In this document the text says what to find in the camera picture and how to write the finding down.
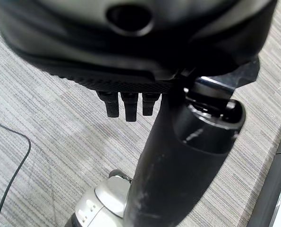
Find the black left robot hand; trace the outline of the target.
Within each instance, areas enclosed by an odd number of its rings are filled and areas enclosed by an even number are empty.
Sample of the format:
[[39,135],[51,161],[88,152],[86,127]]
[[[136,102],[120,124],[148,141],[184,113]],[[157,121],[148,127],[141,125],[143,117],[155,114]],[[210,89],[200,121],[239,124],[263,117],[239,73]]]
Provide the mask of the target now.
[[129,177],[86,192],[68,227],[175,227],[200,201],[246,120],[234,91],[256,81],[275,0],[0,0],[20,58],[94,90],[107,116],[160,110]]

